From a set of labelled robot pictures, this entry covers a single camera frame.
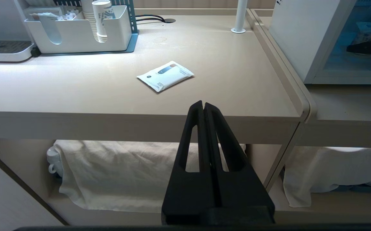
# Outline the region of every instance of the mini fridge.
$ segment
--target mini fridge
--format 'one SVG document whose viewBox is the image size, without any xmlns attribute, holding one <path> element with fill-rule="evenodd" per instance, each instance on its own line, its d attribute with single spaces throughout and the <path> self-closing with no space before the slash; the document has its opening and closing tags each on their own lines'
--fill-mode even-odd
<svg viewBox="0 0 371 231">
<path fill-rule="evenodd" d="M 371 84 L 371 0 L 276 0 L 269 32 L 305 84 Z"/>
</svg>

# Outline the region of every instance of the white packet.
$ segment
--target white packet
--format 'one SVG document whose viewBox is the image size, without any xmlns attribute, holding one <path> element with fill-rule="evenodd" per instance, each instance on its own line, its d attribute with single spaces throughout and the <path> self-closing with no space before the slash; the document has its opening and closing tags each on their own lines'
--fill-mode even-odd
<svg viewBox="0 0 371 231">
<path fill-rule="evenodd" d="M 24 14 L 29 21 L 33 21 L 32 13 L 53 13 L 58 16 L 63 16 L 61 7 L 29 7 L 24 10 Z"/>
<path fill-rule="evenodd" d="M 143 75 L 139 75 L 137 78 L 144 83 L 147 83 L 147 85 L 152 87 L 156 92 L 160 92 L 176 83 L 188 79 L 193 75 L 194 73 L 187 68 L 174 61 L 171 61 L 159 68 L 150 70 Z"/>
</svg>

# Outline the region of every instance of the beige countertop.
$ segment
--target beige countertop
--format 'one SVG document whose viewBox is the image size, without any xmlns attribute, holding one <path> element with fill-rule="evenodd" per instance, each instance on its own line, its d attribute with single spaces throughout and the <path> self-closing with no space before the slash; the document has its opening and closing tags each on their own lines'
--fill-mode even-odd
<svg viewBox="0 0 371 231">
<path fill-rule="evenodd" d="M 134 53 L 0 63 L 0 112 L 185 115 L 202 100 L 227 116 L 299 117 L 247 23 L 238 35 L 234 16 L 173 17 L 139 25 Z M 171 60 L 195 77 L 159 94 L 136 78 Z"/>
<path fill-rule="evenodd" d="M 265 26 L 263 29 L 269 29 L 273 12 L 263 9 L 251 9 L 251 11 Z M 334 126 L 338 123 L 371 124 L 371 85 L 309 84 L 305 86 L 301 79 L 296 78 L 296 81 L 311 104 L 308 123 L 331 123 Z"/>
</svg>

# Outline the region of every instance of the stack of paper cups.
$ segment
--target stack of paper cups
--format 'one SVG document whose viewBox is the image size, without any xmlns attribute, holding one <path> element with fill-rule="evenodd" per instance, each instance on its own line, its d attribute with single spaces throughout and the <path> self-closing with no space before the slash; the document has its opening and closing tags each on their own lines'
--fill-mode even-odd
<svg viewBox="0 0 371 231">
<path fill-rule="evenodd" d="M 97 26 L 96 18 L 94 17 L 93 3 L 94 0 L 81 0 L 81 7 L 83 8 L 84 19 L 87 19 L 90 22 L 91 30 L 93 31 L 94 38 L 97 38 Z"/>
<path fill-rule="evenodd" d="M 97 36 L 100 42 L 107 41 L 107 33 L 104 27 L 104 19 L 115 19 L 115 13 L 110 0 L 97 0 L 93 3 L 94 16 L 96 18 Z"/>
</svg>

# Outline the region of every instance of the white pole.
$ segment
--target white pole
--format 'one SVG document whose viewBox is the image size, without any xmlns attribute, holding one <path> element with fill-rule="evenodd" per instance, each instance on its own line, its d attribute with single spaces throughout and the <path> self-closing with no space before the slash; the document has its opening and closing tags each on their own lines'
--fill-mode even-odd
<svg viewBox="0 0 371 231">
<path fill-rule="evenodd" d="M 248 0 L 238 0 L 238 9 L 237 9 L 237 19 L 235 21 L 235 27 L 231 29 L 234 33 L 244 33 L 244 22 L 245 22 L 245 12 L 247 10 L 247 1 Z"/>
</svg>

